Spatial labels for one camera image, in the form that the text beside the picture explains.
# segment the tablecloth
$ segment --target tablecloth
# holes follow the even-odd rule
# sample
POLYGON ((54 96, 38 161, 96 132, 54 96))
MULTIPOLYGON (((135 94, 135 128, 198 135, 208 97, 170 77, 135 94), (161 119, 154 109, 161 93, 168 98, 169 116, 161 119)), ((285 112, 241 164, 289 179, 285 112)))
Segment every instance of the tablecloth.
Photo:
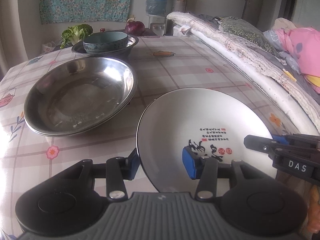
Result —
MULTIPOLYGON (((21 63, 0 82, 0 228, 14 239, 22 233, 15 203, 25 191, 82 159, 105 163, 127 157, 135 148, 139 118, 149 103, 171 90, 202 87, 221 91, 249 106, 271 133, 296 133, 286 115, 229 62, 191 37, 140 37, 128 62, 138 76, 138 88, 119 114, 86 133, 50 138, 32 132, 23 116, 27 93, 36 81, 55 67, 79 58, 71 48, 54 51, 21 63)), ((133 191, 156 191, 140 167, 133 191)), ((105 181, 97 179, 95 191, 105 196, 105 181)))

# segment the silver screw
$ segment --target silver screw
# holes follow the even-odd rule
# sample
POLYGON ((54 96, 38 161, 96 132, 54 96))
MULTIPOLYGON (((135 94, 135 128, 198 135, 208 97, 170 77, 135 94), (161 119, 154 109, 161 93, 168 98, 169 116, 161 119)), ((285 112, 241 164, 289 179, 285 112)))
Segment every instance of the silver screw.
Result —
POLYGON ((213 197, 213 193, 208 190, 202 190, 198 192, 198 197, 201 199, 208 199, 213 197))
POLYGON ((114 190, 109 193, 109 197, 113 199, 123 198, 124 196, 125 196, 125 193, 121 190, 114 190))

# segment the blue gripper pad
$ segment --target blue gripper pad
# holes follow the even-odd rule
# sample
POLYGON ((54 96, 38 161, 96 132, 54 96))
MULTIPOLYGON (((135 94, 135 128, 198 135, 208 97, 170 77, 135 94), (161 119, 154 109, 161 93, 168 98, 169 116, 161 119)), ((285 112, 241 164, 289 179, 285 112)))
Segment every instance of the blue gripper pad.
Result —
POLYGON ((182 162, 190 179, 200 179, 203 166, 200 157, 190 147, 182 150, 182 162))
POLYGON ((289 144, 289 142, 282 135, 271 134, 271 136, 272 136, 273 140, 277 141, 278 143, 289 144))

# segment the cylindrical container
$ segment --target cylindrical container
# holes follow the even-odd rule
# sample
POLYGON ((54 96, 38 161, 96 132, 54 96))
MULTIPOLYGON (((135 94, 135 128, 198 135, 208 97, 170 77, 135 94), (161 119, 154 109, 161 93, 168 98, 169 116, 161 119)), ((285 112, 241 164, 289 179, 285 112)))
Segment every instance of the cylindrical container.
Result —
POLYGON ((146 13, 148 15, 165 16, 167 0, 147 0, 146 13))
POLYGON ((173 12, 185 12, 187 0, 173 0, 172 11, 173 12))

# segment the red onion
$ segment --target red onion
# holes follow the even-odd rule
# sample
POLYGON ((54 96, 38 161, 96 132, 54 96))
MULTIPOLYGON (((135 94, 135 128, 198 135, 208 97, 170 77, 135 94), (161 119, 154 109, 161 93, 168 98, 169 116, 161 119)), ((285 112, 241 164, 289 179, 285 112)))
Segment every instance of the red onion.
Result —
POLYGON ((130 17, 128 19, 124 32, 134 36, 141 36, 145 31, 145 26, 142 22, 135 22, 134 19, 135 17, 130 17))

